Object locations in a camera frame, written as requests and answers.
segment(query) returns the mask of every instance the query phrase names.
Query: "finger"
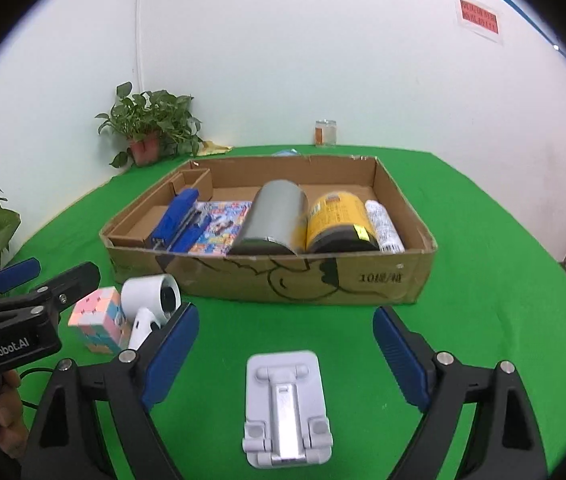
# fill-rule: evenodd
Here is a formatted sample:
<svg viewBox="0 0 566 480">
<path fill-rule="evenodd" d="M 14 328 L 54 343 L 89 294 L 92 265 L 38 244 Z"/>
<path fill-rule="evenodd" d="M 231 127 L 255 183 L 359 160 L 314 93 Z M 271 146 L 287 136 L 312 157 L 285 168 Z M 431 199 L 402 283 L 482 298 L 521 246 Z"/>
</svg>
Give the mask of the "finger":
<svg viewBox="0 0 566 480">
<path fill-rule="evenodd" d="M 6 384 L 0 394 L 0 425 L 10 427 L 23 416 L 23 403 L 20 402 L 18 392 Z"/>
<path fill-rule="evenodd" d="M 12 388 L 18 388 L 20 386 L 20 377 L 16 370 L 10 370 L 3 374 L 3 379 Z"/>
<path fill-rule="evenodd" d="M 28 428 L 22 420 L 8 428 L 0 428 L 0 448 L 11 458 L 21 458 L 28 443 Z"/>
</svg>

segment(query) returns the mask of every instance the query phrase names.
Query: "pastel rubik's cube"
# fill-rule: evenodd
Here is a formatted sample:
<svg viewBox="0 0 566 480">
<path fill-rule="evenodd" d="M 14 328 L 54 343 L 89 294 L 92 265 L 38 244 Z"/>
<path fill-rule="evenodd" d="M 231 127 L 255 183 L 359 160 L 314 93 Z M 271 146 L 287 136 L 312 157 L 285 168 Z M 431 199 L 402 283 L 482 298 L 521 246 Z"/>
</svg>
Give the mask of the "pastel rubik's cube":
<svg viewBox="0 0 566 480">
<path fill-rule="evenodd" d="M 131 327 L 113 286 L 98 288 L 76 303 L 67 326 L 77 329 L 92 352 L 115 354 L 129 343 Z"/>
</svg>

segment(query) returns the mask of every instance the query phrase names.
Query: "table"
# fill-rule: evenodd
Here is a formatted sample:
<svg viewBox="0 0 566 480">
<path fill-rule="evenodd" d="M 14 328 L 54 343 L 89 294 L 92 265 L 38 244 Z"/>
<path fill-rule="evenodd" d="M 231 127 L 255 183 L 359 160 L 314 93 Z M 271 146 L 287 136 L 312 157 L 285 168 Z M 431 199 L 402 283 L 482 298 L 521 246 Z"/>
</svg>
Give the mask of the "table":
<svg viewBox="0 0 566 480">
<path fill-rule="evenodd" d="M 238 148 L 230 155 L 266 155 L 291 146 Z M 566 451 L 566 274 L 541 245 L 470 179 L 436 156 L 388 148 L 294 146 L 300 153 L 377 156 L 439 244 L 432 275 L 416 304 L 396 308 L 432 348 L 465 364 L 514 362 L 537 414 L 550 466 Z M 114 284 L 98 238 L 106 221 L 183 160 L 132 168 L 95 189 L 43 227 L 16 256 L 37 257 L 40 283 L 83 261 L 95 262 L 101 286 Z M 408 405 L 372 335 L 372 306 L 256 304 L 190 298 L 201 331 L 168 398 L 153 420 L 186 479 L 385 479 L 408 444 L 420 414 Z M 61 357 L 79 364 L 108 358 L 90 353 L 66 326 Z M 262 471 L 241 449 L 245 365 L 256 353 L 310 349 L 321 365 L 334 436 L 322 466 Z M 47 374 L 26 377 L 23 399 L 37 402 Z M 98 412 L 120 480 L 132 475 L 107 406 Z M 474 407 L 464 408 L 440 479 L 454 478 Z M 26 408 L 31 423 L 32 410 Z"/>
</svg>

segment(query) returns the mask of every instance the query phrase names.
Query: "blue stapler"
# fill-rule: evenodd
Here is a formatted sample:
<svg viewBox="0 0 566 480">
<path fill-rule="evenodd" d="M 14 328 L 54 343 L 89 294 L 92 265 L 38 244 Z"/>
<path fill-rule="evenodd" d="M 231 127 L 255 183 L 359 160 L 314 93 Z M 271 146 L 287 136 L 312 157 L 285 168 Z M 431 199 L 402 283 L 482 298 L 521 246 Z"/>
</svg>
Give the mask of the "blue stapler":
<svg viewBox="0 0 566 480">
<path fill-rule="evenodd" d="M 210 225 L 212 217 L 205 210 L 198 210 L 194 214 L 191 222 L 185 226 L 183 232 L 179 234 L 170 246 L 171 253 L 186 253 L 196 243 Z"/>
<path fill-rule="evenodd" d="M 151 243 L 155 250 L 166 251 L 174 243 L 196 213 L 194 204 L 198 197 L 198 189 L 184 189 L 172 199 L 152 232 Z"/>
</svg>

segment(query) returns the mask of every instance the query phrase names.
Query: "white wall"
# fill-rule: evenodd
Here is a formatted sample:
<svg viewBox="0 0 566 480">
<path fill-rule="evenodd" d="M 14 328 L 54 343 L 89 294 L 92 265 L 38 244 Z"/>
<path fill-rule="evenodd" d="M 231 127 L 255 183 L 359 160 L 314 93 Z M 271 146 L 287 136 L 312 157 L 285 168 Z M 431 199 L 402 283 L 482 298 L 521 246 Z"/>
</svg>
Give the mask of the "white wall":
<svg viewBox="0 0 566 480">
<path fill-rule="evenodd" d="M 476 1 L 502 43 L 460 27 L 457 0 L 43 0 L 0 50 L 14 245 L 115 173 L 93 116 L 141 78 L 194 95 L 222 144 L 307 143 L 334 118 L 342 144 L 433 152 L 563 259 L 566 60 L 503 0 Z"/>
<path fill-rule="evenodd" d="M 136 0 L 42 0 L 0 48 L 0 187 L 21 214 L 13 249 L 109 179 L 93 117 L 134 82 Z"/>
<path fill-rule="evenodd" d="M 566 59 L 503 0 L 502 43 L 458 0 L 140 0 L 144 86 L 195 96 L 220 144 L 339 143 L 435 153 L 556 258 L 566 254 Z"/>
</svg>

